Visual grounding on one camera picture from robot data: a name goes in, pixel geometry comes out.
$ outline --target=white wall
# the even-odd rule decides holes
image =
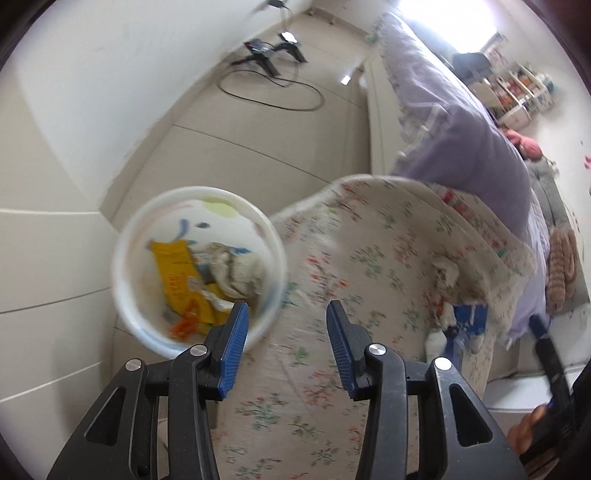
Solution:
[[[10,58],[0,71],[0,432],[34,479],[108,379],[115,238],[39,131]]]
[[[295,12],[310,0],[290,0]],[[31,113],[93,205],[149,129],[228,52],[280,20],[263,0],[57,0],[12,54]]]
[[[314,6],[361,30],[371,32],[377,18],[393,9],[396,3],[396,0],[317,0]]]
[[[591,155],[591,96],[578,72],[550,30],[521,0],[489,0],[495,24],[508,39],[504,51],[516,61],[530,62],[541,72],[548,73],[556,85],[554,107],[536,115],[521,133],[536,139],[544,154],[558,164],[560,174],[556,183],[568,207],[574,211],[583,237],[579,254],[591,252],[591,173],[583,168],[585,155]],[[587,290],[591,291],[591,261],[583,258]],[[591,324],[564,318],[553,324],[552,332],[565,363],[586,362],[591,345],[573,338],[588,338]],[[519,364],[526,370],[535,369],[537,361],[522,348]]]

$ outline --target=bright light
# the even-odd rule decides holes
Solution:
[[[441,35],[459,53],[479,51],[496,33],[482,0],[401,0],[398,9]]]
[[[283,36],[283,40],[288,41],[289,43],[297,43],[296,38],[290,32],[283,32],[281,36]]]

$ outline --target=beige floor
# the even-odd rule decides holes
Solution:
[[[367,103],[357,69],[369,45],[356,33],[318,17],[299,16],[290,31],[303,43],[309,61],[299,65],[299,79],[322,92],[324,107],[315,112],[279,110],[235,99],[211,85],[151,154],[113,220],[116,228],[150,198],[177,187],[229,190],[272,215],[334,179],[369,172]],[[277,42],[273,36],[263,40]],[[278,53],[273,62],[285,78],[293,77],[290,56]],[[340,82],[345,75],[352,77],[346,86]],[[235,74],[224,86],[289,107],[305,108],[317,101],[309,88],[280,88],[252,73]],[[114,369],[135,356],[159,360],[118,321]]]

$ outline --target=black cable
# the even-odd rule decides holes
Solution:
[[[282,7],[279,9],[279,12],[281,14],[281,33],[287,31],[287,23],[285,21],[285,15],[283,13],[284,8],[287,8],[287,7]]]
[[[287,9],[287,11],[290,13],[290,19],[289,19],[289,25],[286,26],[285,30],[289,30],[291,28],[291,26],[294,23],[294,11],[289,8],[288,6],[284,5],[283,8]]]
[[[288,110],[290,112],[314,112],[316,110],[319,110],[325,103],[326,99],[324,98],[324,95],[322,95],[322,92],[318,90],[318,88],[313,87],[312,85],[309,85],[308,83],[304,83],[304,82],[298,82],[297,80],[288,80],[288,79],[282,79],[285,82],[289,82],[289,83],[298,83],[300,85],[304,85],[307,86],[308,88],[311,88],[312,90],[315,90],[316,93],[318,93],[318,95],[320,96],[320,102],[318,103],[318,105],[315,105],[314,107],[311,108],[289,108],[286,106],[280,106],[280,105],[274,105],[273,103],[266,103],[266,102],[261,102],[260,100],[254,100],[252,98],[248,98],[248,97],[243,97],[241,95],[236,95],[235,93],[232,92],[228,92],[223,86],[222,86],[222,82],[230,75],[232,75],[233,73],[236,72],[249,72],[249,73],[256,73],[257,75],[260,75],[261,77],[266,78],[267,80],[269,80],[271,83],[274,83],[275,85],[278,85],[280,87],[287,87],[287,85],[281,85],[280,83],[277,83],[272,77],[269,77],[268,75],[265,75],[263,73],[260,72],[256,72],[254,70],[247,70],[247,69],[238,69],[238,70],[230,70],[229,72],[226,72],[224,75],[222,75],[219,80],[217,81],[217,87],[223,91],[224,93],[227,93],[230,96],[233,96],[235,98],[239,98],[240,100],[246,100],[248,102],[253,102],[253,103],[258,103],[260,105],[266,105],[266,106],[270,106],[273,108],[278,108],[280,110]]]

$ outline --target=pink stuffed toy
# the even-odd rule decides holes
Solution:
[[[524,159],[538,161],[544,156],[542,149],[540,148],[540,144],[533,138],[524,137],[515,130],[502,128],[501,131],[503,132],[503,135],[505,135],[509,141],[515,145],[515,148],[519,151]]]

